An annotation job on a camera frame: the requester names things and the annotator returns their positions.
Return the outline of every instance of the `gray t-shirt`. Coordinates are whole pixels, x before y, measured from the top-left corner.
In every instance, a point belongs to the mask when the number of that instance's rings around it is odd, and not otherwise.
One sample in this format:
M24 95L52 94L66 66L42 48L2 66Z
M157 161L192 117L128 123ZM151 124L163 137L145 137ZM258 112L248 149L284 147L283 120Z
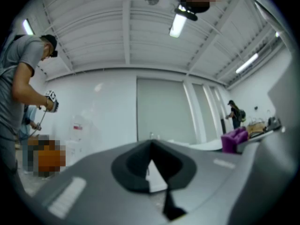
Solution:
M8 47L0 64L0 124L6 126L14 134L17 134L20 129L24 104L16 102L12 98L13 79L17 68L9 69L9 67L24 62L34 71L42 59L43 52L42 40L37 36L26 35Z

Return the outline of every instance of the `person in blue shirt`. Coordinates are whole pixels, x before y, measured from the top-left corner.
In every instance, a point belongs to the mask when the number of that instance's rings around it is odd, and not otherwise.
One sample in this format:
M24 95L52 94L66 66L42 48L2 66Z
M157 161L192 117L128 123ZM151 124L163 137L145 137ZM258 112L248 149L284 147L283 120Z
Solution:
M28 146L28 138L30 136L30 128L41 130L39 124L34 122L37 112L36 106L25 106L23 120L21 123L20 131L18 133L20 145L22 148L22 167L25 174L33 172L33 149Z

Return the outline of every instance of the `person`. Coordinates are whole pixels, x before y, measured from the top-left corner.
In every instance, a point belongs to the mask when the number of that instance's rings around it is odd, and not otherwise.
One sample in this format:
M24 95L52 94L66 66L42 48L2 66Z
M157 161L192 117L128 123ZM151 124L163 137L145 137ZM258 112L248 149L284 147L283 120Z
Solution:
M20 130L24 104L53 109L53 102L37 93L29 80L39 61L57 56L56 45L52 35L24 35L8 46L0 64L0 162L14 188L22 191L15 158L15 136Z
M38 131L41 130L41 126L34 122L36 112L37 112L36 106L32 106L32 105L25 106L22 124L20 127L20 131L18 133L18 137L22 149L22 167L23 167L23 172L25 174L28 174L29 172L33 172L33 149L32 147L28 147L30 128Z
M234 129L239 128L240 127L240 121L239 121L240 110L232 100L229 101L228 105L230 105L230 107L231 107L231 113L226 116L226 119L232 118L233 128Z

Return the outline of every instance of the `man in gray shirt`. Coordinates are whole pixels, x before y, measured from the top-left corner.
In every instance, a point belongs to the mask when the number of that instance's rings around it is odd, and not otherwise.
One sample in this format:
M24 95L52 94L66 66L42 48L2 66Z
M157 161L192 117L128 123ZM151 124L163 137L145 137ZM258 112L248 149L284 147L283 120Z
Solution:
M37 93L29 80L39 61L57 55L54 36L25 35L9 45L0 64L0 161L16 188L22 189L15 159L15 135L20 129L24 104L45 106L53 102Z

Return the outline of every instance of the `purple sofa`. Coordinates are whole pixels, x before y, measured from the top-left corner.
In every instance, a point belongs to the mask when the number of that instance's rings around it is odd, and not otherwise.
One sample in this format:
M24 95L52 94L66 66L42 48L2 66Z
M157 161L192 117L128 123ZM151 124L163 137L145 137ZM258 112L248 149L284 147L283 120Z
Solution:
M221 136L222 151L226 153L236 153L237 146L248 140L248 132L245 127L239 127L232 132Z

